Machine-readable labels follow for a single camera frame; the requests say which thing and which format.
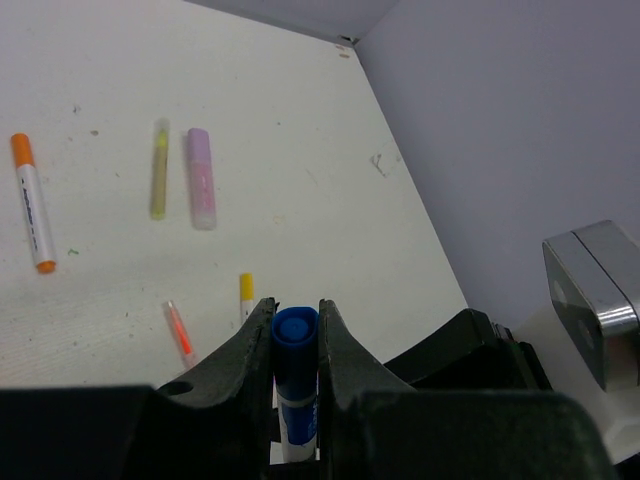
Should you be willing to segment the red slim pen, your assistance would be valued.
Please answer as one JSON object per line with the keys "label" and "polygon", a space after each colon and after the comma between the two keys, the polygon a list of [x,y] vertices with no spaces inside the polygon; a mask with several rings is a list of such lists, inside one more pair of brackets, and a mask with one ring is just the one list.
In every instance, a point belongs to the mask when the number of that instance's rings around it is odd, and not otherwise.
{"label": "red slim pen", "polygon": [[185,369],[190,370],[197,365],[198,359],[182,316],[173,301],[164,302],[162,310]]}

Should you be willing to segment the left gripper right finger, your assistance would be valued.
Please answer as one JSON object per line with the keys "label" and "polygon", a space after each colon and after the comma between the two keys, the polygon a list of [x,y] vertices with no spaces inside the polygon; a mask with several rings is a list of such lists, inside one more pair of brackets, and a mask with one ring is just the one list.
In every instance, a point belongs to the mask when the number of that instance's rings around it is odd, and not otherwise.
{"label": "left gripper right finger", "polygon": [[319,304],[318,442],[322,479],[367,479],[375,466],[378,407],[413,390],[350,333],[332,300]]}

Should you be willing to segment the pink highlighter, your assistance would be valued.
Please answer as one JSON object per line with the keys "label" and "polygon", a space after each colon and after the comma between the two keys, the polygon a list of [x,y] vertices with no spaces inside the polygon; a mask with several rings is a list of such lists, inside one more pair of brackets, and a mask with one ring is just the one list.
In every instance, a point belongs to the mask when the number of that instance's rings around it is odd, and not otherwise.
{"label": "pink highlighter", "polygon": [[193,225],[199,230],[213,230],[216,227],[213,163],[206,130],[188,130],[187,160]]}

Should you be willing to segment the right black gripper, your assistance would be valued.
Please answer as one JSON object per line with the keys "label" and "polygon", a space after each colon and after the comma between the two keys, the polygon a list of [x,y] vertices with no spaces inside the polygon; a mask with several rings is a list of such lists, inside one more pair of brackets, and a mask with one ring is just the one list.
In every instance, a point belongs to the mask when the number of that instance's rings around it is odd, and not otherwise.
{"label": "right black gripper", "polygon": [[464,309],[385,367],[416,389],[550,390],[533,346]]}

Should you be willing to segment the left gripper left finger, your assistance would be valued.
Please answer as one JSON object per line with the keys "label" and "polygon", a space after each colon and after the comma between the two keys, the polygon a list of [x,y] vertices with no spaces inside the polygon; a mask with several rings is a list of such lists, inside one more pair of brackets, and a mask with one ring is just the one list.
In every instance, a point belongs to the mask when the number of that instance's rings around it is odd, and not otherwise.
{"label": "left gripper left finger", "polygon": [[222,346],[158,389],[163,433],[181,474],[265,479],[270,460],[276,300],[258,302]]}

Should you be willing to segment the blue white marker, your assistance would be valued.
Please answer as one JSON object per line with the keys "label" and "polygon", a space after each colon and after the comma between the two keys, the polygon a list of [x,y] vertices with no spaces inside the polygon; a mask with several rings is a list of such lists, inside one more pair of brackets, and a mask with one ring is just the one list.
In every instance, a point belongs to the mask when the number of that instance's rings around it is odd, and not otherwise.
{"label": "blue white marker", "polygon": [[312,307],[278,312],[271,324],[271,354],[283,461],[316,457],[318,322]]}

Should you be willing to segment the yellow white marker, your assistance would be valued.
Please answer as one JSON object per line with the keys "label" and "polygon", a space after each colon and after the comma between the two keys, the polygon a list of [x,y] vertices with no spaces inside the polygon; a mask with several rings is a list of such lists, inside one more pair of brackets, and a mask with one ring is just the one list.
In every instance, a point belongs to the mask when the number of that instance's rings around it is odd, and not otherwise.
{"label": "yellow white marker", "polygon": [[245,272],[240,275],[239,291],[241,323],[244,324],[254,309],[254,282],[251,273]]}

